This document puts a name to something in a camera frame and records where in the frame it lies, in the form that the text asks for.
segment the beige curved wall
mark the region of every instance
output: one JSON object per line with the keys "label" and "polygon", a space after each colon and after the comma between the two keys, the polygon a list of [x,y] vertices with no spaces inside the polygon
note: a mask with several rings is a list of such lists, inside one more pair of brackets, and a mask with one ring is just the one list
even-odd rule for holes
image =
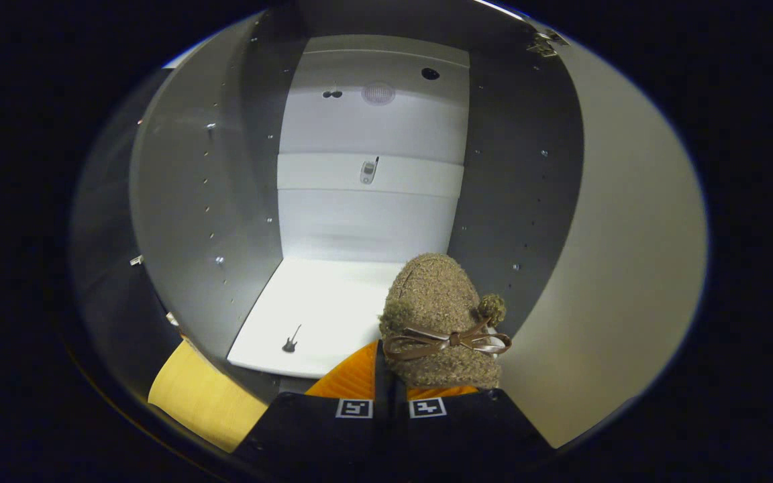
{"label": "beige curved wall", "polygon": [[674,131],[622,74],[568,41],[556,51],[582,110],[580,194],[552,277],[500,359],[501,386],[553,447],[664,369],[699,304],[708,256],[701,190]]}

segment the round speaker grille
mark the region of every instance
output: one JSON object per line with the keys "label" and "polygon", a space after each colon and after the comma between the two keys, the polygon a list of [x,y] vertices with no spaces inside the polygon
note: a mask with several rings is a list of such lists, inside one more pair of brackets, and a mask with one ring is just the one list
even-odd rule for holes
{"label": "round speaker grille", "polygon": [[395,89],[384,83],[371,83],[362,88],[362,98],[372,106],[386,106],[395,99]]}

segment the brown ribbon bow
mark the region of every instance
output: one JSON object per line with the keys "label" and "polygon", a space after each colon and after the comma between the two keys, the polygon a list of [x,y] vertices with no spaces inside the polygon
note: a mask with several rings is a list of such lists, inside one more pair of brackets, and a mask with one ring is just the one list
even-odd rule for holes
{"label": "brown ribbon bow", "polygon": [[[509,336],[505,333],[484,332],[483,329],[487,327],[489,321],[491,321],[490,317],[482,320],[469,330],[453,333],[435,332],[409,323],[405,325],[403,332],[416,335],[394,335],[387,337],[384,340],[384,355],[393,360],[416,360],[416,358],[437,354],[439,351],[455,345],[463,345],[473,351],[486,352],[486,354],[503,354],[512,346],[512,339],[509,339]],[[482,341],[488,339],[488,337],[502,340],[505,347],[483,343]],[[396,351],[395,347],[397,343],[399,345],[404,345],[404,343],[422,343],[423,346],[399,352]]]}

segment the cell phone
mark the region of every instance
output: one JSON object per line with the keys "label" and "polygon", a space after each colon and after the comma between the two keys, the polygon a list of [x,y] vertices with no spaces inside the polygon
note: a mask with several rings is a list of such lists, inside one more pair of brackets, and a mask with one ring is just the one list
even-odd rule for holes
{"label": "cell phone", "polygon": [[378,168],[378,161],[380,161],[380,156],[376,157],[374,161],[365,161],[362,163],[362,168],[360,169],[360,182],[362,184],[372,184],[372,181],[374,181],[374,172],[377,171]]}

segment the yellow fabric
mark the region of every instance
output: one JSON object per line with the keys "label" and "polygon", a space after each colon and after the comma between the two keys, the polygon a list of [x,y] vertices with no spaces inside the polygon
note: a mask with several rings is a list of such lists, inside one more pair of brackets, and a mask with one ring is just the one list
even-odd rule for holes
{"label": "yellow fabric", "polygon": [[[321,377],[306,394],[332,398],[374,398],[374,360],[377,353],[378,342],[375,340],[341,361],[333,370]],[[408,388],[407,400],[457,396],[471,392],[478,392],[478,389],[472,386]]]}
{"label": "yellow fabric", "polygon": [[216,370],[186,340],[163,364],[148,403],[228,453],[267,410],[267,404]]}

